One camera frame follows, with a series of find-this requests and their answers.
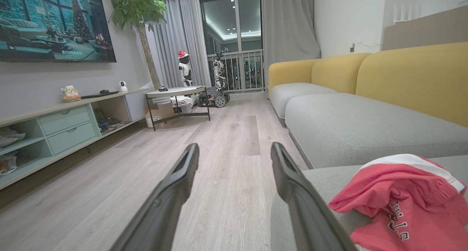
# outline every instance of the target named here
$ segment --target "balcony railing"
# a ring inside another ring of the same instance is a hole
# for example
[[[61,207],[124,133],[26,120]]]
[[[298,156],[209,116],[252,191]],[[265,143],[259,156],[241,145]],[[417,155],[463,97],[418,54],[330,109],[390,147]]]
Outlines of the balcony railing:
[[[265,91],[263,49],[223,53],[224,75],[227,77],[225,92]],[[211,85],[214,86],[213,60],[215,54],[208,55]]]

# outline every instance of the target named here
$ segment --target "red and white clothing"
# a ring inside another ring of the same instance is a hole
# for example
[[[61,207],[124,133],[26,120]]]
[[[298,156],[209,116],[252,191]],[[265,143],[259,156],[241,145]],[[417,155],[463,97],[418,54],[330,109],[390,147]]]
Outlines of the red and white clothing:
[[[373,217],[351,234],[355,244],[372,251],[466,251],[465,189],[438,164],[400,154],[362,166],[329,206]]]

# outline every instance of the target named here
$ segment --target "robot wheel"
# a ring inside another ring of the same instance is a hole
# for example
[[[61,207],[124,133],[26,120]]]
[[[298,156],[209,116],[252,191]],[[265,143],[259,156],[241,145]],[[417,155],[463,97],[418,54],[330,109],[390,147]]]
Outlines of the robot wheel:
[[[217,108],[222,108],[226,105],[226,98],[224,96],[217,96],[214,98],[214,105]]]

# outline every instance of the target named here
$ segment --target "gray curtain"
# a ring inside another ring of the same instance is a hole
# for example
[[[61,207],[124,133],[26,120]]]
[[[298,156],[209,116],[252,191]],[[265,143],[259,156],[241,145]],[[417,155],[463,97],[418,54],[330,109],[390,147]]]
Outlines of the gray curtain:
[[[192,79],[196,85],[205,85],[208,75],[206,46],[200,0],[166,0],[169,13],[167,23],[155,25],[154,36],[161,64],[163,85],[181,87],[179,50],[190,54]]]
[[[262,0],[265,81],[277,62],[320,58],[313,0]]]

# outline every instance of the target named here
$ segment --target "coffee table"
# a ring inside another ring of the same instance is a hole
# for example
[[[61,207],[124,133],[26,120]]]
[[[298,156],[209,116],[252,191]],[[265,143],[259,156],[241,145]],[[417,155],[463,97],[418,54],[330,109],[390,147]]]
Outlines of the coffee table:
[[[180,117],[208,116],[208,120],[211,121],[210,108],[208,104],[206,104],[206,108],[208,109],[208,112],[203,112],[203,113],[180,113],[179,112],[179,103],[177,102],[177,96],[190,95],[190,94],[195,94],[195,93],[200,93],[200,92],[204,92],[205,95],[207,95],[206,87],[205,86],[193,86],[193,87],[181,87],[181,88],[168,88],[167,91],[153,91],[153,92],[146,93],[149,115],[152,121],[152,129],[156,131],[156,124],[159,124],[161,122],[167,122],[167,121],[170,121],[171,119],[180,118]],[[163,118],[163,119],[160,119],[159,121],[153,121],[149,100],[151,100],[152,98],[167,98],[171,96],[175,96],[175,103],[176,103],[175,105],[177,107],[177,115],[170,116],[168,118]]]
[[[57,50],[67,50],[67,51],[72,50],[72,47],[67,46],[68,41],[65,39],[58,41],[57,39],[52,39],[52,38],[49,38],[48,36],[43,36],[43,35],[38,35],[35,38],[37,40],[41,40],[50,44],[52,48],[57,47]]]

